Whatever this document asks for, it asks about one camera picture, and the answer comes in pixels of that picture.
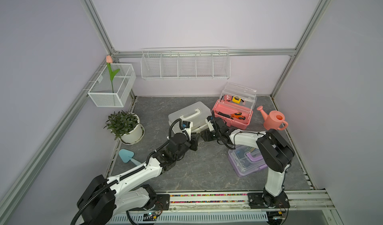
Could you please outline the pink toolbox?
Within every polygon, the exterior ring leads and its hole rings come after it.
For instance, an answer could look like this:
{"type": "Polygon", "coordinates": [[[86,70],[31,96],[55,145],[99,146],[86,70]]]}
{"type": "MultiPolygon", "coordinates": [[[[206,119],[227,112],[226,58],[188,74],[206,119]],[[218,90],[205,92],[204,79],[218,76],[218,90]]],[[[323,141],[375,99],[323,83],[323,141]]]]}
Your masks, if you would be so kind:
{"type": "Polygon", "coordinates": [[[216,101],[212,110],[216,117],[221,118],[226,122],[227,126],[236,127],[238,129],[245,130],[250,124],[256,100],[257,100],[257,95],[256,95],[255,89],[247,88],[242,85],[228,82],[225,85],[221,95],[219,96],[219,99],[216,101]],[[242,102],[240,104],[233,103],[232,101],[225,102],[222,100],[224,95],[239,97],[242,99],[242,102]],[[246,117],[246,119],[245,120],[239,120],[236,118],[229,119],[229,118],[218,115],[218,112],[222,112],[228,115],[241,112],[242,115],[246,117]]]}

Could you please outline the white toolbox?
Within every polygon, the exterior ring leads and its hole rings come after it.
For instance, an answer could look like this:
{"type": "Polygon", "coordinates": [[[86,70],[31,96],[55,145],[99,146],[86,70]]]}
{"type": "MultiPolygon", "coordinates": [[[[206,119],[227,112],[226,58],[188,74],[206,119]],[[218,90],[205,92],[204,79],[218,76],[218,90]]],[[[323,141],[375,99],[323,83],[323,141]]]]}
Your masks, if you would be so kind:
{"type": "Polygon", "coordinates": [[[200,133],[201,131],[208,128],[206,123],[206,118],[208,116],[211,116],[211,110],[201,101],[198,101],[170,114],[168,119],[169,125],[171,125],[176,119],[179,118],[183,121],[192,122],[192,133],[200,133]]]}

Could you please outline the purple clear-lid toolbox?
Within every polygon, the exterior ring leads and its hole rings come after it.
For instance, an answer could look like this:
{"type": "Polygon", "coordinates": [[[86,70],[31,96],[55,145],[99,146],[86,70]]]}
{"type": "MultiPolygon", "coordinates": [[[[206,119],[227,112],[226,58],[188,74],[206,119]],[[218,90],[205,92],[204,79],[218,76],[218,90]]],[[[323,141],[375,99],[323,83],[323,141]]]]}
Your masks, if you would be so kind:
{"type": "Polygon", "coordinates": [[[239,145],[228,151],[228,160],[240,178],[268,168],[259,149],[239,145]]]}

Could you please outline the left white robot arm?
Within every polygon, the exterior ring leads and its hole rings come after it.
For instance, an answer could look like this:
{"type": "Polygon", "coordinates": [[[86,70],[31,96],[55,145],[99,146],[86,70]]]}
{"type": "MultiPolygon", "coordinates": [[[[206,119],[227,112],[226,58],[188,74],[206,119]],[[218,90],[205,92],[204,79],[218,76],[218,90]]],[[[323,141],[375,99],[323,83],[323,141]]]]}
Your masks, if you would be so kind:
{"type": "Polygon", "coordinates": [[[137,167],[109,178],[95,177],[77,202],[78,212],[71,224],[83,218],[85,225],[104,225],[114,215],[131,209],[164,210],[165,204],[146,181],[173,168],[187,151],[196,151],[199,139],[198,134],[176,133],[137,167]]]}

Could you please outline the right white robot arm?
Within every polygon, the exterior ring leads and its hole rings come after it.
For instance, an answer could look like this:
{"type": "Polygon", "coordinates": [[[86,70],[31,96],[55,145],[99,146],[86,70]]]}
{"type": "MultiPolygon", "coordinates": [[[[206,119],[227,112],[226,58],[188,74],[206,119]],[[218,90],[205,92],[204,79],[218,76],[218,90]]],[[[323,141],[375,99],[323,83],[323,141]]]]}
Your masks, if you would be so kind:
{"type": "Polygon", "coordinates": [[[267,165],[266,184],[261,193],[250,193],[249,206],[252,209],[290,208],[289,199],[284,190],[286,171],[291,167],[295,156],[289,142],[275,129],[265,132],[252,132],[231,128],[221,118],[208,116],[205,120],[208,129],[201,132],[204,141],[214,141],[229,149],[247,146],[259,150],[267,165]]]}

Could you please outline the black yellow screwdriver pink box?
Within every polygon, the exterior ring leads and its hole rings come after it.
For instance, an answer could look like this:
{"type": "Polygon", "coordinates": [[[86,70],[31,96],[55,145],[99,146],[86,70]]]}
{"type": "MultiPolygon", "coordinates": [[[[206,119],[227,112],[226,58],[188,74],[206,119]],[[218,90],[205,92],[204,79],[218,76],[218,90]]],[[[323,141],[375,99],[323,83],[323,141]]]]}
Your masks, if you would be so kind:
{"type": "Polygon", "coordinates": [[[218,112],[218,115],[223,116],[223,117],[226,117],[226,118],[229,118],[229,119],[232,119],[232,116],[231,116],[231,115],[224,114],[224,113],[222,113],[222,112],[218,112]]]}

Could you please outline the orange black screwdriver pink box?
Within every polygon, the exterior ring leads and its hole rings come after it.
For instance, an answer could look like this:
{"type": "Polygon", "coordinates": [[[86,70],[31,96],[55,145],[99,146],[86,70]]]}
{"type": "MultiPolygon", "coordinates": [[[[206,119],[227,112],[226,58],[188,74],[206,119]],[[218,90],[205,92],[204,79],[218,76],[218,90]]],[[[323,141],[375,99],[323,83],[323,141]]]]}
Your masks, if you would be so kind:
{"type": "Polygon", "coordinates": [[[239,119],[239,120],[245,120],[246,119],[246,117],[243,116],[241,112],[233,113],[230,115],[230,117],[231,117],[231,119],[234,119],[234,118],[239,119]]]}

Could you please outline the yellow tape measure pink box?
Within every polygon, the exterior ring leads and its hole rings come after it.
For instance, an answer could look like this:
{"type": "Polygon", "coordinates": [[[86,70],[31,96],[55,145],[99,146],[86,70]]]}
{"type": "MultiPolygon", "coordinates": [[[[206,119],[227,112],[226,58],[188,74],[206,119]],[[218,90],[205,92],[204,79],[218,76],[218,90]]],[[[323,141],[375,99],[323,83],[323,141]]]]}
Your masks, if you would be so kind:
{"type": "Polygon", "coordinates": [[[240,104],[242,102],[242,99],[239,97],[232,96],[232,102],[240,104]]]}

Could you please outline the pink watering can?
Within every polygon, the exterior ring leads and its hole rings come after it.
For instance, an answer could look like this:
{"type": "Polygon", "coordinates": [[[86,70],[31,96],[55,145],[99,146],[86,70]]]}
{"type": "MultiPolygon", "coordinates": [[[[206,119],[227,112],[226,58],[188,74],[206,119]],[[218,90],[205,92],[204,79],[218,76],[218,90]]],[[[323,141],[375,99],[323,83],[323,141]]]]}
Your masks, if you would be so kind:
{"type": "Polygon", "coordinates": [[[257,107],[256,110],[261,113],[264,119],[263,127],[266,129],[266,131],[271,129],[283,131],[288,128],[289,124],[285,120],[285,115],[280,111],[273,110],[267,114],[263,110],[263,106],[257,107]]]}

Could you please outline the green potted plant white pot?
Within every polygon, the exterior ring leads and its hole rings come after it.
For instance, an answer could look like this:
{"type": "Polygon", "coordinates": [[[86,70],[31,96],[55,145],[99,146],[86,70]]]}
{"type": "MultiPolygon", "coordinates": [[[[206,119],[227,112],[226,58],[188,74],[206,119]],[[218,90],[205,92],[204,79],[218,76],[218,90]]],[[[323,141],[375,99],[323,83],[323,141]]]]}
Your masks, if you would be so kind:
{"type": "Polygon", "coordinates": [[[135,113],[118,111],[110,114],[104,128],[108,129],[119,140],[124,134],[128,134],[138,124],[141,124],[140,118],[135,113]]]}

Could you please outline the pink artificial tulip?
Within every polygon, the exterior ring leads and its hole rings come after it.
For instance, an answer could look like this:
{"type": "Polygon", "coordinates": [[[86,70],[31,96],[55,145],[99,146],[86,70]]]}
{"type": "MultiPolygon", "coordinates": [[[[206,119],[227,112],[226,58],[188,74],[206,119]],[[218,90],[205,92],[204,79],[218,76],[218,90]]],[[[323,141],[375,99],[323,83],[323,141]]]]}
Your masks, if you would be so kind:
{"type": "Polygon", "coordinates": [[[112,66],[111,66],[112,63],[113,63],[113,59],[112,59],[111,55],[107,55],[106,56],[106,65],[107,65],[107,69],[109,72],[109,78],[110,78],[110,82],[111,82],[112,92],[114,93],[113,81],[114,81],[115,76],[119,73],[120,69],[113,70],[112,66]]]}

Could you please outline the teal handled tool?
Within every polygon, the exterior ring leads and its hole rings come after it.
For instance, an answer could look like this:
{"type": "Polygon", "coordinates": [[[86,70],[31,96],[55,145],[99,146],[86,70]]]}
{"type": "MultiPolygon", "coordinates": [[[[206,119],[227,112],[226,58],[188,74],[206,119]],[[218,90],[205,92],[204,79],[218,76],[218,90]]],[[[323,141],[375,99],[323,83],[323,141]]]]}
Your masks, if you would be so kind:
{"type": "Polygon", "coordinates": [[[135,153],[133,151],[121,149],[118,155],[124,163],[132,162],[136,166],[139,166],[142,164],[140,161],[134,159],[135,153]]]}

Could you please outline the white mesh wall basket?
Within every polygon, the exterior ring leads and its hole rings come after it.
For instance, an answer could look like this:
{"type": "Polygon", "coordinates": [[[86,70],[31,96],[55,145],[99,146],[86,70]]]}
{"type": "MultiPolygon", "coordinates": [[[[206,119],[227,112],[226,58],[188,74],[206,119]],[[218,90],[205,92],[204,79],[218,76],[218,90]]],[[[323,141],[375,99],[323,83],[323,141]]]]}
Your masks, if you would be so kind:
{"type": "Polygon", "coordinates": [[[132,64],[106,64],[87,94],[97,107],[123,108],[135,80],[136,73],[132,64]]]}

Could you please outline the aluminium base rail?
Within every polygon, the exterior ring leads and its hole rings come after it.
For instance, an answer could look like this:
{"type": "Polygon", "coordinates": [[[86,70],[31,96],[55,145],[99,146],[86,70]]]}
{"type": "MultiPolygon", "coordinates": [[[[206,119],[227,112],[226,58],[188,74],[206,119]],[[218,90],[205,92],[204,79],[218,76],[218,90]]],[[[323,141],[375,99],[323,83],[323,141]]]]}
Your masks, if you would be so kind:
{"type": "Polygon", "coordinates": [[[107,218],[107,225],[228,225],[268,223],[287,225],[297,213],[319,216],[321,225],[343,222],[325,190],[286,191],[286,197],[273,208],[261,203],[260,191],[168,192],[158,193],[153,208],[121,211],[107,218]]]}

